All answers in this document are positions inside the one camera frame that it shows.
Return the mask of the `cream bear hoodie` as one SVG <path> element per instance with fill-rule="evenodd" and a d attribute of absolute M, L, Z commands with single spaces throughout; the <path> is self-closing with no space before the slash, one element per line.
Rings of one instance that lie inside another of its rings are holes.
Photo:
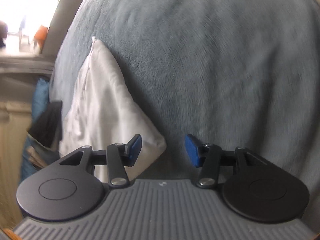
<path fill-rule="evenodd" d="M 62 157 L 89 145 L 104 150 L 110 144 L 127 143 L 142 136 L 142 150 L 133 167 L 127 167 L 134 180 L 167 148 L 163 135 L 134 102 L 116 59 L 97 38 L 75 82 L 71 108 L 62 123 L 59 152 Z"/>

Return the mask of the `black folded garment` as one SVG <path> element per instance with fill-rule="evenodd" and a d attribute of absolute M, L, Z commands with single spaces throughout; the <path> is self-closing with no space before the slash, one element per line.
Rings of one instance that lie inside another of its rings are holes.
<path fill-rule="evenodd" d="M 50 102 L 28 130 L 29 137 L 45 148 L 50 148 L 55 139 L 62 140 L 62 105 L 62 101 Z"/>

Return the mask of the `blue pillow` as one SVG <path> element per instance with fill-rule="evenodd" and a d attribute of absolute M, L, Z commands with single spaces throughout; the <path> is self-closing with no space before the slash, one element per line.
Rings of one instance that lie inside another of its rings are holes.
<path fill-rule="evenodd" d="M 33 94 L 33 99 L 31 102 L 31 123 L 33 124 L 36 119 L 46 110 L 49 102 L 49 82 L 43 78 L 39 78 L 36 84 L 36 88 Z M 20 181 L 24 181 L 26 178 L 31 176 L 36 172 L 36 168 L 33 167 L 32 163 L 29 161 L 29 154 L 27 148 L 31 146 L 30 139 L 27 136 L 23 151 L 22 151 L 22 162 L 20 169 Z"/>

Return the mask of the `grey fleece bed blanket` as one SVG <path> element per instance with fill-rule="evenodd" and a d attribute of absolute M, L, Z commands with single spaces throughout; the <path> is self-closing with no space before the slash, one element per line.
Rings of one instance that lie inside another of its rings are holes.
<path fill-rule="evenodd" d="M 84 0 L 50 97 L 69 110 L 91 38 L 116 58 L 167 150 L 143 178 L 197 176 L 183 138 L 245 146 L 302 180 L 319 228 L 319 5 L 314 0 Z"/>

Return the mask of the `cream carved headboard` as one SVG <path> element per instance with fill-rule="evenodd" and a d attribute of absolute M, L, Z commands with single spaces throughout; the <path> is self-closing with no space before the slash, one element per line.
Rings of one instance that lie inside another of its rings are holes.
<path fill-rule="evenodd" d="M 22 214 L 16 202 L 22 152 L 31 124 L 31 104 L 1 102 L 1 228 L 14 228 Z"/>

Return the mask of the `grey curtain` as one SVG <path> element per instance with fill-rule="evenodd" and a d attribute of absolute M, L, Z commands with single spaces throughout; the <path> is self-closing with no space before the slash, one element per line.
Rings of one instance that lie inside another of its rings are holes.
<path fill-rule="evenodd" d="M 55 60 L 42 56 L 1 55 L 1 74 L 37 74 L 51 76 Z"/>

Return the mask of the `orange bag on sill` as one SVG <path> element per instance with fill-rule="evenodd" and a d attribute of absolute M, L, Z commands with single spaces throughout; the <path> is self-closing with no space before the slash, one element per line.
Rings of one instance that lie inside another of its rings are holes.
<path fill-rule="evenodd" d="M 34 41 L 39 45 L 39 47 L 43 47 L 46 37 L 48 33 L 48 28 L 41 25 L 37 32 L 34 35 Z"/>

